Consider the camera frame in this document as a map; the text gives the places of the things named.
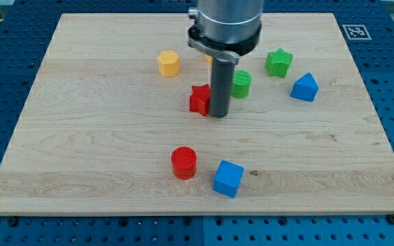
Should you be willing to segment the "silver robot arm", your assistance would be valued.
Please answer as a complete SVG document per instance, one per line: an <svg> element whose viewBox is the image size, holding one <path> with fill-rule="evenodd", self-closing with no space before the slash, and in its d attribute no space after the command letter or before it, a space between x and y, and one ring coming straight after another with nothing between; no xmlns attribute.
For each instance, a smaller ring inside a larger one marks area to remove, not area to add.
<svg viewBox="0 0 394 246"><path fill-rule="evenodd" d="M194 21L188 45L213 58L209 113L215 118L228 114L235 66L258 44L263 6L263 0L198 0L188 10Z"/></svg>

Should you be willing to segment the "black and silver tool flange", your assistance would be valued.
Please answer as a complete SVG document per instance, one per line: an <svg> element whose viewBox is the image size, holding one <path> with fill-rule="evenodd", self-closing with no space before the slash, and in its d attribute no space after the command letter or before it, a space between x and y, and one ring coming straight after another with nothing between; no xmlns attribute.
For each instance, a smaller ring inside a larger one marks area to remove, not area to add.
<svg viewBox="0 0 394 246"><path fill-rule="evenodd" d="M188 45L237 65L259 41L261 14L261 8L190 8L194 24L188 29Z"/></svg>

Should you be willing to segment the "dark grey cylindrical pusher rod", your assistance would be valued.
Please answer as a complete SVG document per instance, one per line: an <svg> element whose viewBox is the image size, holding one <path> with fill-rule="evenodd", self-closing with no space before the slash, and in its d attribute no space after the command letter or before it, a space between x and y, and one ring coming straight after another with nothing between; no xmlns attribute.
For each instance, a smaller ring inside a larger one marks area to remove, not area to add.
<svg viewBox="0 0 394 246"><path fill-rule="evenodd" d="M215 118L228 114L235 65L225 59L213 58L209 113Z"/></svg>

